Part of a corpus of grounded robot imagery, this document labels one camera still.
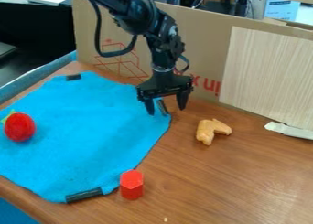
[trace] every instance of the blue towel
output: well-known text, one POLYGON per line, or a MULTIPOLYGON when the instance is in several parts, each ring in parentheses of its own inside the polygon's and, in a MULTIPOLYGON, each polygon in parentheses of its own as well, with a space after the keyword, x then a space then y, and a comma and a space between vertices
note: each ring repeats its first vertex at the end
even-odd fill
POLYGON ((92 72, 53 78, 0 111, 0 119, 12 109, 29 114, 37 132, 24 143, 0 132, 0 175, 52 202, 97 187, 112 192, 170 124, 158 108, 146 113, 134 86, 92 72))

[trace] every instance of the red plastic block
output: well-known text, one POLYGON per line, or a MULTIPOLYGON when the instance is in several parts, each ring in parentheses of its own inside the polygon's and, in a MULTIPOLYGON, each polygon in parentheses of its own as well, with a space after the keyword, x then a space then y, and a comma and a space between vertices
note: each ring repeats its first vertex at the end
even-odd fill
POLYGON ((144 175, 136 170, 122 173, 120 180, 121 195, 127 199, 137 199, 143 196, 144 175))

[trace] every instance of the cardboard wall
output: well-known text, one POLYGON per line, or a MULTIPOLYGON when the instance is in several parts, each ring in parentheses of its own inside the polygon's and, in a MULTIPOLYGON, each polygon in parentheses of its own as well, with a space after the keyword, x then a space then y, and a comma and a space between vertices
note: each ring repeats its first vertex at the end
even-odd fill
MULTIPOLYGON (((179 34, 186 43, 184 55, 190 60, 190 69, 187 74, 194 76, 195 91, 192 95, 205 100, 218 100, 232 27, 313 40, 313 32, 303 28, 221 15, 176 5, 157 4, 157 6, 177 20, 179 34)), ((116 26, 106 9, 100 8, 103 15, 103 49, 123 48, 129 43, 131 36, 116 26)), ((73 0, 73 15, 78 61, 111 70, 131 79, 147 79, 151 74, 151 58, 143 37, 138 39, 135 51, 132 53, 120 58, 101 58, 94 48, 96 16, 92 6, 87 0, 73 0)))

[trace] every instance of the white paper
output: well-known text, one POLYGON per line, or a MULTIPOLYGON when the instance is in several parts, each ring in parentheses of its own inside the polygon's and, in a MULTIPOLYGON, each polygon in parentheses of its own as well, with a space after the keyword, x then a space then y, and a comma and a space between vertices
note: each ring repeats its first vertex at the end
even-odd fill
POLYGON ((268 131, 282 133, 287 136, 313 140, 313 131, 303 130, 303 129, 299 129, 299 128, 292 127, 292 126, 287 126, 282 123, 270 122, 264 128, 268 131))

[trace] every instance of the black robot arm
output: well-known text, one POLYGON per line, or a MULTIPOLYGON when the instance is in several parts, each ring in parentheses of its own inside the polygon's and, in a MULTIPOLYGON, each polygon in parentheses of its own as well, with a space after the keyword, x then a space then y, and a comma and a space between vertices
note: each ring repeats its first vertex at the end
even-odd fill
POLYGON ((181 110, 186 107, 188 96, 192 92, 192 79, 173 73, 176 62, 182 58, 185 44, 181 41, 175 20, 159 10, 153 0, 89 0, 97 15, 95 47, 103 57, 120 56, 130 52, 138 35, 146 38, 152 55, 153 75, 150 80, 137 86, 138 100, 142 101, 149 114, 154 114, 156 97, 176 94, 181 110), (102 52, 100 45, 101 13, 97 5, 107 8, 117 26, 133 35, 131 43, 124 50, 102 52))

